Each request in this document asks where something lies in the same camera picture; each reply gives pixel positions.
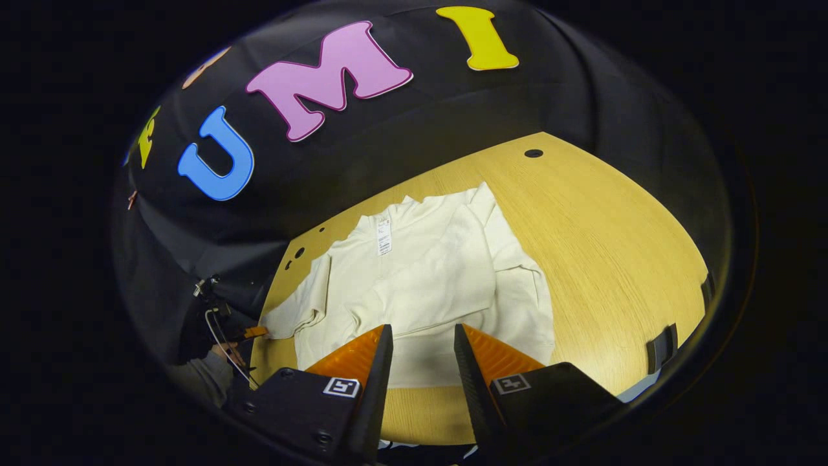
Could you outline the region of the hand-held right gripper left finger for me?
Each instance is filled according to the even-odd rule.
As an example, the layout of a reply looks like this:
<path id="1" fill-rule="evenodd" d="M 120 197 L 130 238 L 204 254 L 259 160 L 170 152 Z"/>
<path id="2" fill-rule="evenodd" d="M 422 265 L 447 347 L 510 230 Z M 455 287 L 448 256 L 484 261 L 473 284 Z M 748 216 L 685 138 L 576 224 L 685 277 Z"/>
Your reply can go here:
<path id="1" fill-rule="evenodd" d="M 384 324 L 305 371 L 280 368 L 236 396 L 230 417 L 289 465 L 373 465 L 393 356 Z"/>

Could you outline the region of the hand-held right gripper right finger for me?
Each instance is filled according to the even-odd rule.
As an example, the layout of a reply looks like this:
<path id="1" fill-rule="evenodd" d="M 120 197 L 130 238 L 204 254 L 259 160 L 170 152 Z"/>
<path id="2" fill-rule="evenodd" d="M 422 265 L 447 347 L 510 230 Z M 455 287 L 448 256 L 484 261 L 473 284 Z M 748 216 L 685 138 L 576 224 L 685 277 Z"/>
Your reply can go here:
<path id="1" fill-rule="evenodd" d="M 453 350 L 482 464 L 546 463 L 626 412 L 575 365 L 545 366 L 469 325 L 455 325 Z"/>

